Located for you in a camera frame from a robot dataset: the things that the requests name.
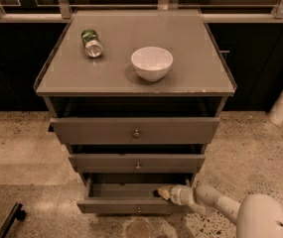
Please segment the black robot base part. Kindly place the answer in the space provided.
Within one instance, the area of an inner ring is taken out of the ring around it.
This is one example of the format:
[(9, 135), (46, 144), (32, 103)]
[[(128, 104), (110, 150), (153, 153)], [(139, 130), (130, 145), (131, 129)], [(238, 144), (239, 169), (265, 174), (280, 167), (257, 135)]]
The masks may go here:
[(23, 204), (16, 203), (0, 228), (0, 238), (6, 238), (6, 235), (16, 220), (23, 221), (25, 218), (26, 211), (23, 209)]

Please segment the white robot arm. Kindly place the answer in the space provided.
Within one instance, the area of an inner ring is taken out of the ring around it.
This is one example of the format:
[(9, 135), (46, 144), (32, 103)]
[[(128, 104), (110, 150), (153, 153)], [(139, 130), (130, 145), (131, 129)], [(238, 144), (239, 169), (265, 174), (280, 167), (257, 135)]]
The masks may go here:
[(238, 202), (206, 183), (172, 184), (157, 191), (165, 200), (201, 216), (219, 212), (235, 225), (236, 238), (283, 238), (283, 204), (267, 194), (250, 194)]

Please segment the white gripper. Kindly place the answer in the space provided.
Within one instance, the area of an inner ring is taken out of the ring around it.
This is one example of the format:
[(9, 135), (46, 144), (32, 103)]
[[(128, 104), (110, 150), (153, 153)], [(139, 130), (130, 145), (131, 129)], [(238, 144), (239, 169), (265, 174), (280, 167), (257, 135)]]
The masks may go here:
[(177, 205), (192, 205), (195, 203), (194, 189), (186, 185), (164, 185), (158, 187), (157, 192), (163, 199), (171, 199)]

